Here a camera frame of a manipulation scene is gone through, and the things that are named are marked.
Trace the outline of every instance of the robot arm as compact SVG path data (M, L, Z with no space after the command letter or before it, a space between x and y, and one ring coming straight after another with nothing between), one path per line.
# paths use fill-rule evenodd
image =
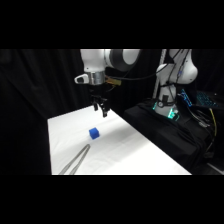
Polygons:
M140 49L81 49L84 75L75 78L77 84L102 85L105 69L129 71L136 64Z
M109 101L104 97L106 68L129 71L137 63L140 52L140 49L81 49L85 74L76 77L75 82L92 86L92 104L95 110L98 110L98 105L101 107L104 117L110 110Z

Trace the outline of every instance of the tongs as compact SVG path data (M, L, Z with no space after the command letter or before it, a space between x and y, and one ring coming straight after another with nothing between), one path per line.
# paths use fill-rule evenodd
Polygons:
M85 159L87 153L89 152L90 149L90 145L86 145L79 153L78 155L68 164L65 166L65 168L59 173L59 175L64 175L68 169L72 166L72 164L79 158L79 156L85 151L85 153L83 154L83 156L81 157L79 163L75 166L75 168L70 172L69 175L75 175L77 170L79 169L79 167L81 166L83 160Z

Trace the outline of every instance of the green light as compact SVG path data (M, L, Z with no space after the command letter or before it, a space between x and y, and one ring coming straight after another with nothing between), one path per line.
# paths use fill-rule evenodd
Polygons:
M173 112L173 108L171 108L168 118L173 119L175 117L175 113Z
M154 107L152 108L153 110L155 110L155 109L156 109L156 105L157 105L157 103L155 103Z

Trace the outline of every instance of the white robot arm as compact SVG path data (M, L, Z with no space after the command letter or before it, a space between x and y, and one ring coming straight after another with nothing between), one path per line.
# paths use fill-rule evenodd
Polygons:
M92 86L91 101L98 110L98 105L107 116L110 110L108 99L104 97L104 83L106 67L125 72L132 69L140 55L140 49L81 49L84 63L84 73L75 78L77 84Z
M106 67L129 71L136 64L140 49L81 49L85 74L75 78L77 84L102 85Z
M156 113L173 119L178 113L175 105L175 85L192 83L197 78L198 70L192 62L192 49L171 49L169 54L172 58L177 55L174 58L174 64L161 65L157 70L160 71L166 66L157 74L161 89L154 109Z

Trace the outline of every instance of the black backdrop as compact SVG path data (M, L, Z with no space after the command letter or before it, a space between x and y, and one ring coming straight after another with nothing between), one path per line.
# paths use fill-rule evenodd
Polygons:
M161 49L145 49L129 77L156 71ZM224 94L224 49L194 49L198 88ZM50 174L47 119L90 105L88 87L74 84L82 74L78 49L0 50L0 162L4 174ZM113 76L124 75L108 69ZM124 110L151 97L155 77L123 82L111 92L112 109Z

